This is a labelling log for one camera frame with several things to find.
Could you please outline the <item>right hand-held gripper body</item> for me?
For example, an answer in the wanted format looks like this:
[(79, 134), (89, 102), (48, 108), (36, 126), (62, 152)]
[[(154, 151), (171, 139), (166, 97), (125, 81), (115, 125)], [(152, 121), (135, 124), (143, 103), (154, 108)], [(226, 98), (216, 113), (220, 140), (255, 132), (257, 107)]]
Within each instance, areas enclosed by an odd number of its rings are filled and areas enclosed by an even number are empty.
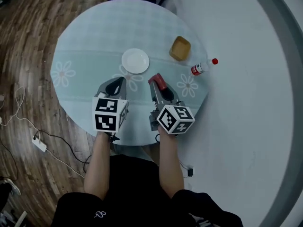
[(160, 125), (167, 134), (184, 134), (195, 122), (193, 113), (183, 101), (156, 99), (154, 103), (156, 109), (149, 116), (152, 131)]

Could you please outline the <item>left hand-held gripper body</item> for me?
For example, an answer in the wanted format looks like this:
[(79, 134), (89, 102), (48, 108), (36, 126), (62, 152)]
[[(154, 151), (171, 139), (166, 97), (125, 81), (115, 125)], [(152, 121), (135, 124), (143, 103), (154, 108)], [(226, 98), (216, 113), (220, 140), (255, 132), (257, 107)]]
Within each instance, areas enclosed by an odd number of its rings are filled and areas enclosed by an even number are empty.
[(126, 120), (127, 113), (128, 101), (125, 99), (115, 99), (104, 92), (92, 99), (93, 128), (107, 134), (110, 141), (120, 140), (117, 134)]

